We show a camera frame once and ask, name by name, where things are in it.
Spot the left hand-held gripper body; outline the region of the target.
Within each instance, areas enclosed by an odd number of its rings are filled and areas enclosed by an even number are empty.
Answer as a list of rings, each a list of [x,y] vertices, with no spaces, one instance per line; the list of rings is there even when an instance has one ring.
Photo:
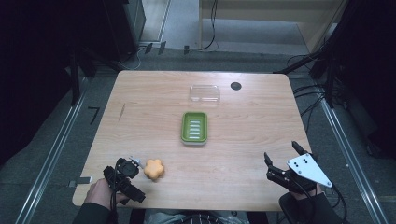
[[[107,183],[115,191],[135,202],[142,203],[145,200],[145,193],[131,183],[139,174],[139,164],[136,161],[119,158],[115,167],[107,166],[103,173]]]

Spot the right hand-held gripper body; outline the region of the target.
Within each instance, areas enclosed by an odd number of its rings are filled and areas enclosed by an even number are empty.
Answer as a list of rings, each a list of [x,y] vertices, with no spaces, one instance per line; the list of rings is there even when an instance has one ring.
[[[325,175],[310,153],[300,155],[287,161],[288,170],[282,170],[274,165],[268,167],[267,179],[297,193],[306,193],[320,184],[326,188],[332,187],[332,181]]]

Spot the orange flower-shaped soap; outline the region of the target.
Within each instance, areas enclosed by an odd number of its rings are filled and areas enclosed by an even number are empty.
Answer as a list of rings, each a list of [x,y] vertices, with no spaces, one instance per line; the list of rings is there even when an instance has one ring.
[[[151,180],[157,180],[164,174],[164,167],[161,160],[148,160],[144,168],[144,174]]]

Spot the person's right hand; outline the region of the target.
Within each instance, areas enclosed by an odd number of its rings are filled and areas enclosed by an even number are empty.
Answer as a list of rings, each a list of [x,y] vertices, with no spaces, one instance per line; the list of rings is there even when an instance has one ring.
[[[297,201],[303,200],[310,197],[315,197],[316,195],[319,195],[320,193],[322,193],[322,189],[320,187],[319,184],[317,184],[316,188],[310,191],[307,191],[306,193],[297,193],[297,192],[293,192],[290,191],[291,196],[296,199]]]

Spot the person's left hand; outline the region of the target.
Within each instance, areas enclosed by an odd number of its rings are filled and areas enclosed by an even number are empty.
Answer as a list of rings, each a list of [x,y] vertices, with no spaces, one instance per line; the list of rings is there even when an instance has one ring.
[[[104,178],[97,180],[90,185],[84,203],[94,203],[103,206],[107,210],[111,209],[113,191]]]

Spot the green soap dish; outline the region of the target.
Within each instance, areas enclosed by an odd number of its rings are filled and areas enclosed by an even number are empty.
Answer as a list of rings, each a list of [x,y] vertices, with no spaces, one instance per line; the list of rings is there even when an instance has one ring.
[[[204,112],[186,112],[182,117],[181,141],[185,146],[203,146],[208,137],[208,121]]]

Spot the person's lap clothing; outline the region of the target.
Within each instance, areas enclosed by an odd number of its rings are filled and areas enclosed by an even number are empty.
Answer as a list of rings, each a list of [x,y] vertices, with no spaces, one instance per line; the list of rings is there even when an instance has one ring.
[[[265,212],[133,209],[129,224],[269,224]]]

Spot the clear plastic lid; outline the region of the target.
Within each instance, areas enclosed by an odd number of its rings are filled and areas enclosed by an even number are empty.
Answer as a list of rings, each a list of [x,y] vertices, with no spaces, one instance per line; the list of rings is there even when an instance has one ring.
[[[218,105],[220,91],[217,85],[192,85],[190,87],[189,101],[197,105]]]

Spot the black metal stand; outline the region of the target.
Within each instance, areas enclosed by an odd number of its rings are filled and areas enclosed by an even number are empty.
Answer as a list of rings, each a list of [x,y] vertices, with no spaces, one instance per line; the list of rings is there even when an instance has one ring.
[[[314,65],[309,71],[312,78],[321,78],[323,74],[327,76],[324,87],[324,99],[330,108],[333,108],[332,94],[337,66],[339,65],[339,54],[341,44],[347,39],[348,25],[353,21],[357,10],[360,7],[360,0],[346,0],[345,9],[341,14],[340,21],[333,29],[330,36],[313,53],[305,55],[300,61],[288,65],[286,68],[275,71],[275,74],[285,74],[313,62]]]
[[[69,51],[72,90],[71,105],[76,105],[80,96],[78,70],[81,69],[86,77],[93,77],[96,73],[96,68],[93,65],[92,58],[92,52],[87,48],[70,49]]]

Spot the black cabinet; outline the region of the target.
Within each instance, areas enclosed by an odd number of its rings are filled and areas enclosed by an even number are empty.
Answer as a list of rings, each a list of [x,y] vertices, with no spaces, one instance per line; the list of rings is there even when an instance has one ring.
[[[138,49],[146,15],[142,0],[103,0],[110,26],[113,46],[112,58],[122,61],[135,55]]]

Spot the beige wooden furniture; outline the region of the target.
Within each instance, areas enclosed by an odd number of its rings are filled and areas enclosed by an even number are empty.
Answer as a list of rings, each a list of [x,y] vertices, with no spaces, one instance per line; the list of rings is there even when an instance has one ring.
[[[217,16],[224,20],[291,21],[298,24],[307,49],[320,48],[349,0],[218,0]]]

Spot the grey table edge bracket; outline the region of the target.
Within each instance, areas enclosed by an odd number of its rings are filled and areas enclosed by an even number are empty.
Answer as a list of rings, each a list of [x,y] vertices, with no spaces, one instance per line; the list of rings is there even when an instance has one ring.
[[[78,185],[90,184],[92,182],[92,178],[90,176],[79,177],[77,180],[71,180],[68,182],[67,187],[76,188]]]

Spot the metal floor rail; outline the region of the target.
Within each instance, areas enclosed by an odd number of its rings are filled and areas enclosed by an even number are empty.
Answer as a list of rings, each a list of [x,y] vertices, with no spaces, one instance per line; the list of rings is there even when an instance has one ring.
[[[70,107],[64,122],[56,135],[56,138],[50,148],[49,154],[45,159],[40,172],[38,173],[33,186],[30,188],[28,195],[24,201],[23,207],[19,212],[15,224],[30,224],[35,210],[42,198],[42,195],[50,181],[55,166],[58,163],[61,153],[64,149],[64,144],[73,128],[77,119],[78,113],[85,100],[87,89],[89,88],[90,80],[84,77],[80,83],[80,96],[74,105]]]
[[[346,160],[349,171],[352,174],[355,183],[357,184],[357,188],[372,221],[374,224],[389,224],[387,215],[383,210],[369,179],[364,173],[361,164],[354,152],[354,147],[350,144],[345,130],[343,129],[335,111],[330,108],[326,102],[321,102],[320,104]]]

